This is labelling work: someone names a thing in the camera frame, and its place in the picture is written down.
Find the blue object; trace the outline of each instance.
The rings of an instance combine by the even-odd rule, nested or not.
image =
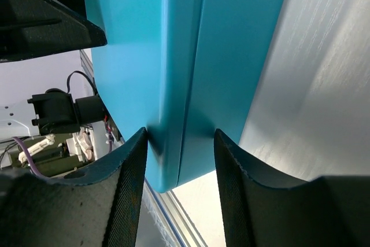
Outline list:
[[[283,0],[85,0],[108,45],[98,91],[125,138],[146,126],[159,192],[214,169],[213,134],[239,141]]]

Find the black plastic part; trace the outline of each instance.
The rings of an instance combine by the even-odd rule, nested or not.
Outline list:
[[[80,126],[104,120],[105,107],[99,95],[76,99],[67,93],[49,91],[33,95],[28,103],[34,105],[38,119],[32,124],[39,127],[40,135],[73,133]]]
[[[227,246],[370,246],[370,176],[305,182],[217,130],[214,157]]]
[[[0,62],[106,44],[83,0],[0,0]]]
[[[0,174],[0,246],[135,246],[147,133],[64,178]]]
[[[81,125],[102,121],[106,115],[104,104],[99,95],[77,98],[75,108]]]

